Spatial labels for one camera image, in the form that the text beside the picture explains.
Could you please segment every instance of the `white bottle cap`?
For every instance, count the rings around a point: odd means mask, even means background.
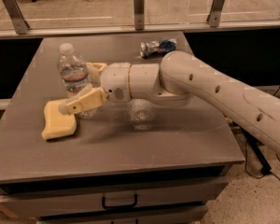
[[[59,52],[62,55],[69,55],[72,54],[75,51],[74,47],[70,43],[63,43],[59,46]]]

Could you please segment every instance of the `gray tabletop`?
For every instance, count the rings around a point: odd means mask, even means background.
[[[126,105],[106,103],[79,120],[73,136],[42,139],[45,103],[66,97],[56,68],[60,44],[72,43],[88,62],[160,63],[142,59],[139,44],[168,38],[191,52],[180,32],[45,38],[0,121],[0,184],[243,161],[223,115],[197,97],[179,109],[155,105],[148,131],[126,120]]]

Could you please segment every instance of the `floor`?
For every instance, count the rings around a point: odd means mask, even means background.
[[[133,0],[17,0],[32,29],[133,25]],[[205,22],[212,0],[145,0],[146,23],[171,24]],[[280,0],[226,0],[222,21],[262,21],[280,19]],[[13,29],[0,0],[0,30]],[[233,128],[245,154],[245,137]],[[280,177],[280,162],[267,147],[260,149]],[[247,169],[259,176],[260,165],[247,148]],[[280,181],[274,176],[254,178],[245,163],[234,165],[228,174],[229,185],[216,200],[208,202],[209,212],[202,224],[280,224]],[[0,212],[0,224],[35,224],[15,220]]]
[[[133,0],[16,0],[32,29],[132,26]],[[145,0],[146,24],[206,23],[213,0]],[[226,0],[221,21],[277,21],[280,0]],[[13,29],[0,0],[0,30]]]

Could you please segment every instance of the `drawer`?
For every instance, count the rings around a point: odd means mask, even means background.
[[[201,220],[206,212],[205,205],[184,206],[89,217],[62,217],[40,220],[37,224],[180,224]]]
[[[221,176],[191,179],[184,182],[176,181],[176,186],[174,186],[175,182],[172,182],[171,187],[166,187],[164,184],[164,188],[156,188],[156,185],[152,185],[152,188],[140,189],[138,187],[138,189],[119,189],[119,191],[64,196],[26,193],[3,196],[0,198],[0,204],[19,217],[47,217],[176,203],[206,202],[214,200],[227,183],[227,178]]]

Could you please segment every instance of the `metal post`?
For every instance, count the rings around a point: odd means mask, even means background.
[[[134,29],[143,30],[144,22],[144,0],[133,0]]]
[[[218,27],[220,25],[221,12],[225,0],[213,0],[213,5],[210,14],[207,17],[207,23],[211,27]]]
[[[28,23],[24,20],[16,0],[2,0],[6,6],[9,17],[17,34],[27,34],[29,30]]]

